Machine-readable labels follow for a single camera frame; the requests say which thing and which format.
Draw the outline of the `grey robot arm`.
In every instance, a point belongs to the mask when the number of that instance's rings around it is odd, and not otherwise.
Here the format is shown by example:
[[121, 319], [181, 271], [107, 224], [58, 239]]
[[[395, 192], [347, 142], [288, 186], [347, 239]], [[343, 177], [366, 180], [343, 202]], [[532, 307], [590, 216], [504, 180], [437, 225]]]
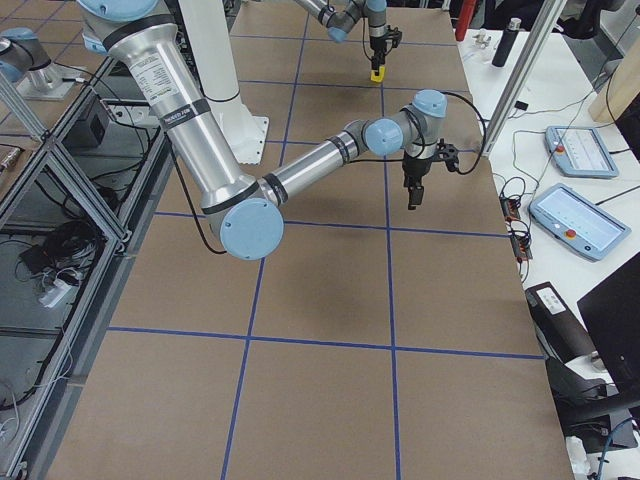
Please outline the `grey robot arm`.
[[399, 46], [402, 39], [402, 32], [387, 22], [386, 1], [348, 1], [342, 11], [328, 1], [296, 0], [295, 3], [324, 26], [329, 38], [337, 43], [345, 41], [357, 23], [365, 19], [372, 49], [372, 55], [366, 55], [371, 63], [370, 79], [376, 83], [384, 80], [386, 56]]
[[162, 1], [85, 1], [86, 47], [124, 63], [151, 112], [202, 193], [201, 210], [224, 250], [261, 259], [279, 245], [288, 199], [363, 153], [403, 151], [427, 165], [447, 109], [422, 90], [397, 114], [357, 120], [314, 149], [261, 178], [269, 121], [242, 101], [220, 2], [183, 1], [173, 15]]

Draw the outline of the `second robot base grey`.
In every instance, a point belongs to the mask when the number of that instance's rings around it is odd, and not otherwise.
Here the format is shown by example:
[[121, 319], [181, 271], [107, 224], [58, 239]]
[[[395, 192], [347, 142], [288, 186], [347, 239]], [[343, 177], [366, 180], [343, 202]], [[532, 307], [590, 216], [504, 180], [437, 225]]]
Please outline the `second robot base grey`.
[[31, 100], [62, 100], [75, 84], [74, 73], [56, 65], [26, 27], [1, 32], [1, 73]]

